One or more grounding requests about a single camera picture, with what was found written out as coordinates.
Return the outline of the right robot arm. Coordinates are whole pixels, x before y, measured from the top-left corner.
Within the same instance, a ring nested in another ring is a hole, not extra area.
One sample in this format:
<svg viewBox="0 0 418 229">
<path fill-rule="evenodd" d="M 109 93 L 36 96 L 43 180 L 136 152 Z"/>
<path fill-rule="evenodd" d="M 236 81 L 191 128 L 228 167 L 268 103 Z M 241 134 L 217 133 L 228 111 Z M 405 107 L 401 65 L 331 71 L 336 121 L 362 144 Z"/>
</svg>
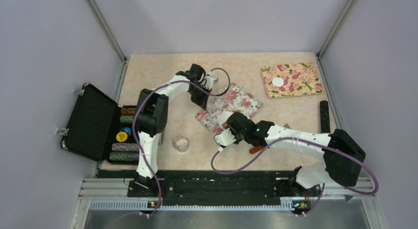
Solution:
<svg viewBox="0 0 418 229">
<path fill-rule="evenodd" d="M 357 184 L 366 154 L 344 130 L 303 132 L 270 121 L 254 123 L 246 115 L 230 111 L 222 112 L 216 119 L 223 128 L 216 137 L 222 148 L 245 141 L 253 147 L 287 149 L 318 159 L 315 164 L 298 168 L 290 180 L 289 189 L 296 196 L 322 183 L 335 182 L 345 187 Z"/>
</svg>

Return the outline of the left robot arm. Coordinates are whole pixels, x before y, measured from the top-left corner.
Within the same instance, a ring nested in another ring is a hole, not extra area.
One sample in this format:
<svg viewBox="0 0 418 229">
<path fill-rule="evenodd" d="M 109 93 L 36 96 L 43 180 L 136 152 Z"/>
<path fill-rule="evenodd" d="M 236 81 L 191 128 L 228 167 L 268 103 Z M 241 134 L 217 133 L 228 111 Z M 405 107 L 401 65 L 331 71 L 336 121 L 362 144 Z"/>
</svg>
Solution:
<svg viewBox="0 0 418 229">
<path fill-rule="evenodd" d="M 189 93 L 191 101 L 205 109 L 217 78 L 211 71 L 193 64 L 187 71 L 177 72 L 171 80 L 155 89 L 142 89 L 133 120 L 133 135 L 139 147 L 139 162 L 135 181 L 146 196 L 156 194 L 158 171 L 157 152 L 159 141 L 168 122 L 170 101 L 183 93 Z"/>
</svg>

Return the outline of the white floral tray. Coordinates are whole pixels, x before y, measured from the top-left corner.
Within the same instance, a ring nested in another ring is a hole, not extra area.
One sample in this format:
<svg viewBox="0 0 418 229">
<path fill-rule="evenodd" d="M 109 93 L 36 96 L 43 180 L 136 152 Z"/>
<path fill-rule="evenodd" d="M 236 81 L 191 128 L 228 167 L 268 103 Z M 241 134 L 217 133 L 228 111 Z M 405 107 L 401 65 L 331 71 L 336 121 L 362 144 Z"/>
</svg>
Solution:
<svg viewBox="0 0 418 229">
<path fill-rule="evenodd" d="M 252 118 L 263 103 L 253 94 L 237 83 L 232 83 L 228 92 L 219 97 L 212 97 L 208 101 L 206 110 L 199 111 L 195 118 L 214 135 L 223 131 L 217 116 L 224 111 L 240 112 L 248 118 Z"/>
</svg>

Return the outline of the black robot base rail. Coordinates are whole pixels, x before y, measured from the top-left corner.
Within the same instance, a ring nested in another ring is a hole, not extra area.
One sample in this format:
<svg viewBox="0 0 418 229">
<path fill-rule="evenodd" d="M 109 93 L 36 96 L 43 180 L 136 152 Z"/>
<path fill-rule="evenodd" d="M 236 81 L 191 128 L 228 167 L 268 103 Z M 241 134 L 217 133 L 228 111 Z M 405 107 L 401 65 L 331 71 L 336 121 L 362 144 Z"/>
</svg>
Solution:
<svg viewBox="0 0 418 229">
<path fill-rule="evenodd" d="M 221 175 L 214 171 L 160 170 L 159 182 L 130 181 L 128 197 L 162 197 L 163 206 L 273 206 L 284 197 L 312 199 L 320 186 L 305 189 L 293 171 L 241 171 Z"/>
</svg>

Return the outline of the white dough piece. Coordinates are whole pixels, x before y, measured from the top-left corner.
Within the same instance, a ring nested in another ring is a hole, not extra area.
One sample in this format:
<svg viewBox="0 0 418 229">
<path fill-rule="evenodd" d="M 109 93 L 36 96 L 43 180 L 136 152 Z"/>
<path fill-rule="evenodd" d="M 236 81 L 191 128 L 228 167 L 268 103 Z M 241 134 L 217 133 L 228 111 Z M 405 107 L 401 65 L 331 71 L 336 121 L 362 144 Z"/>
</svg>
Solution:
<svg viewBox="0 0 418 229">
<path fill-rule="evenodd" d="M 223 111 L 222 113 L 220 113 L 216 119 L 218 124 L 223 127 L 224 123 L 226 123 L 226 121 L 228 120 L 229 117 L 231 117 L 231 115 L 233 115 L 234 113 L 231 111 Z"/>
</svg>

